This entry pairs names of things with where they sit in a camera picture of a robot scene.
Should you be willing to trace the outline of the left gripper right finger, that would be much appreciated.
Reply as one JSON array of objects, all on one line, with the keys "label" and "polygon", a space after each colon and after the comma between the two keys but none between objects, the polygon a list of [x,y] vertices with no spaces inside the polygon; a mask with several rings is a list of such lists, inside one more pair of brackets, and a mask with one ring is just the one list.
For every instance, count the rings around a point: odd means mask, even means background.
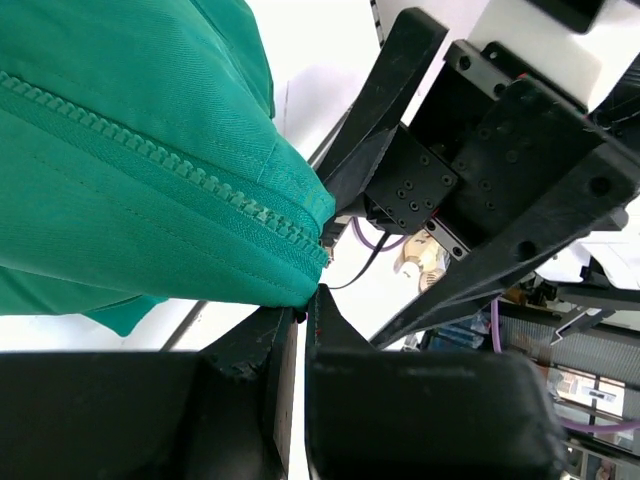
[{"label": "left gripper right finger", "polygon": [[519,356],[374,348],[328,287],[308,306],[305,444],[314,479],[557,479],[565,433]]}]

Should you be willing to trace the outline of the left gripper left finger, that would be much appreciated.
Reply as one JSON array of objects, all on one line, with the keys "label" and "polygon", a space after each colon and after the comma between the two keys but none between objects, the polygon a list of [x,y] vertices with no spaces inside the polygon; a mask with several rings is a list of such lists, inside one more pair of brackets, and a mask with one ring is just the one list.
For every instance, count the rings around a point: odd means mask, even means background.
[{"label": "left gripper left finger", "polygon": [[260,308],[198,352],[5,353],[5,479],[284,479],[297,322]]}]

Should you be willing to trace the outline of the green jacket white lining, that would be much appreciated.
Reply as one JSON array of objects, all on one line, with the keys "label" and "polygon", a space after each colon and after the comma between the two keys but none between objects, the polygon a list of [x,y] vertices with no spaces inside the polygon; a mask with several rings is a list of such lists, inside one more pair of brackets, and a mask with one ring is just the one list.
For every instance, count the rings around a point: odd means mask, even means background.
[{"label": "green jacket white lining", "polygon": [[304,307],[335,202],[273,117],[243,1],[3,2],[2,313]]}]

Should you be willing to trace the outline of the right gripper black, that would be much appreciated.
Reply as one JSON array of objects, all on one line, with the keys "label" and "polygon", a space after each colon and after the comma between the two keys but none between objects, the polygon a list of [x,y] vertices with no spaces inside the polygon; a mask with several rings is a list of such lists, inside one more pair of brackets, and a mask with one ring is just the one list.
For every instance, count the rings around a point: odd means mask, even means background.
[{"label": "right gripper black", "polygon": [[404,125],[447,33],[418,7],[399,13],[316,170],[336,212],[365,190],[376,227],[445,226],[457,241],[456,264],[371,338],[377,348],[475,315],[639,189],[635,154],[527,72],[505,75],[462,41]]}]

